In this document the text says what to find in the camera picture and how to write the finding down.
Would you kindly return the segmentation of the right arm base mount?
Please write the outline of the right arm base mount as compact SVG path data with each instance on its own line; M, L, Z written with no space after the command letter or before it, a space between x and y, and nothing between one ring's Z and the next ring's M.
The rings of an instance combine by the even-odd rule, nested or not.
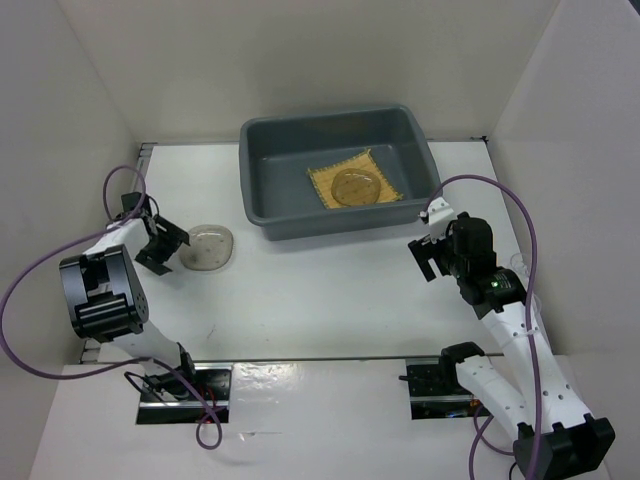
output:
M481 407L470 391L448 379L438 357L409 358L405 364L399 380L408 389L413 420L469 418Z

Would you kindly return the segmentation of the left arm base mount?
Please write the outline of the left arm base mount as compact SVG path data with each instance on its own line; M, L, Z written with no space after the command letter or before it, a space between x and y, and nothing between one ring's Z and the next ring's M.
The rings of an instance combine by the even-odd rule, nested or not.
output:
M132 371L126 371L123 376L139 394L138 425L196 424L199 420L213 424L206 418L202 404L177 380L168 382L170 388L179 390L175 395L153 386L150 377ZM229 419L231 380L230 367L197 367L195 370L194 388L216 411L221 423L227 423Z

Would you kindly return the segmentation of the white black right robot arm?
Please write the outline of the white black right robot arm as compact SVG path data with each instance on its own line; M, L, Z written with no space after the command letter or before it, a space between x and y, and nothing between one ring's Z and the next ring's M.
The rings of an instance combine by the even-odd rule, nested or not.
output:
M497 263L489 224L443 203L420 214L428 234L409 249L425 278L452 276L462 299L499 345L515 377L510 384L473 342L442 350L438 381L470 391L512 441L521 473L568 479L597 469L614 429L596 418L565 378L541 333L518 275Z

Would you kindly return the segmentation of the yellow woven placemat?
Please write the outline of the yellow woven placemat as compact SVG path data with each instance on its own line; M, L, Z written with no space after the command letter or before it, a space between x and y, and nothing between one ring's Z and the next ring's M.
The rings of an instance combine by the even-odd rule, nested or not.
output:
M400 193L387 179L386 175L376 163L371 149L368 148L349 159L340 161L333 165L307 170L307 174L311 180L314 190L326 209L340 209L348 207L340 205L331 195L331 184L335 175L348 168L363 169L376 174L379 177L381 181L380 197L376 203L371 205L394 203L403 198L403 194Z

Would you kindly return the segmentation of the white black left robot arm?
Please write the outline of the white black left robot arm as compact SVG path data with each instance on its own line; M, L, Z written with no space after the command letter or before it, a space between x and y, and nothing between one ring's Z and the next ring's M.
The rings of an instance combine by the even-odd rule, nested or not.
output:
M190 354L150 319L136 266L163 276L168 260L190 244L188 233L152 211L140 192L121 197L123 212L83 254L62 260L59 272L71 325L81 339L118 348L142 360L147 388L157 397L184 400L199 387Z

